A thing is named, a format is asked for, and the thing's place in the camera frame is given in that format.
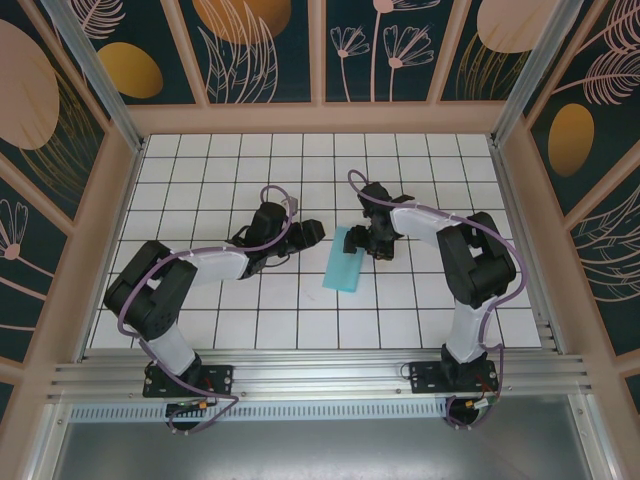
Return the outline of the aluminium side rail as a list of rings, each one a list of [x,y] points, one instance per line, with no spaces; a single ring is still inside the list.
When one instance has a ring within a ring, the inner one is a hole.
[[[501,147],[496,146],[492,139],[489,139],[489,151],[496,169],[511,231],[514,235],[514,243],[518,253],[523,258],[525,271],[528,274],[526,284],[527,297],[539,330],[538,336],[543,349],[553,350],[559,355],[566,355],[566,342],[558,324],[548,288],[544,282],[544,275],[542,274],[534,240],[527,224],[521,195],[517,192],[515,180],[509,170]]]

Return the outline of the teal paper sheet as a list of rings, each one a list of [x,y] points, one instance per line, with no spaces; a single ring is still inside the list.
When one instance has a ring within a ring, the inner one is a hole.
[[[337,227],[331,244],[322,286],[345,293],[357,290],[365,250],[357,247],[355,253],[345,253],[344,242],[350,227]]]

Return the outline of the grey metal sheet panel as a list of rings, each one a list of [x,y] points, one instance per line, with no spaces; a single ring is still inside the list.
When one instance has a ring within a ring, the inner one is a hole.
[[[457,432],[436,419],[75,424],[54,480],[599,480],[558,423]]]

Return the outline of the aluminium corner post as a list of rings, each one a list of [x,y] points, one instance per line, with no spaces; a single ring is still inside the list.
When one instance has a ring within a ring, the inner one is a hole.
[[[83,68],[89,82],[134,153],[142,150],[144,137],[136,127],[125,103],[109,78],[96,50],[82,31],[66,0],[42,0],[53,24]]]
[[[513,131],[536,87],[575,23],[584,0],[559,0],[491,131],[491,145],[498,149]]]

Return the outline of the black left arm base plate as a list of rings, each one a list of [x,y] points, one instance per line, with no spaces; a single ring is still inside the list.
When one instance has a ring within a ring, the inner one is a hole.
[[[180,379],[199,390],[224,395],[231,394],[233,367],[230,365],[202,365],[190,368]],[[198,393],[171,380],[157,365],[145,368],[142,396],[145,398],[195,397]]]

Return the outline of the aluminium mounting rail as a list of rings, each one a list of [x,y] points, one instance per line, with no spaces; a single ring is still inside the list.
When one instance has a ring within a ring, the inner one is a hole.
[[[232,392],[243,400],[408,398],[407,365],[439,357],[434,349],[204,350],[205,364],[234,368]],[[142,398],[148,357],[139,349],[90,349],[79,363],[58,364],[46,394],[53,401],[120,402]],[[508,350],[507,396],[588,393],[592,382],[578,355]]]

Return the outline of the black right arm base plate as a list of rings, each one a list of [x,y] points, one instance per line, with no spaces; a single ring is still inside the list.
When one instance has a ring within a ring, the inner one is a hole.
[[[490,360],[453,366],[444,366],[439,361],[411,362],[409,382],[414,394],[480,394],[483,387],[490,391],[499,387],[496,367]]]

